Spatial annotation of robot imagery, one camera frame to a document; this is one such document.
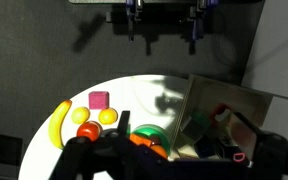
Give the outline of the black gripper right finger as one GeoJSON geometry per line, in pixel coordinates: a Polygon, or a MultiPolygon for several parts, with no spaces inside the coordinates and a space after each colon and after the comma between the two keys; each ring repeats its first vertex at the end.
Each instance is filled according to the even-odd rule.
{"type": "Polygon", "coordinates": [[[229,120],[229,135],[247,157],[255,157],[265,133],[239,112],[233,112],[229,120]]]}

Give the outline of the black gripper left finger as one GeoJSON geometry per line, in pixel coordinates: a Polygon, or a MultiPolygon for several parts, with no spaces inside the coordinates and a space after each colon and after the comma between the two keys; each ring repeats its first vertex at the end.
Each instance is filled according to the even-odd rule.
{"type": "Polygon", "coordinates": [[[129,127],[129,118],[130,118],[129,111],[123,111],[121,113],[119,124],[117,127],[117,131],[120,136],[125,136],[127,134],[129,127]]]}

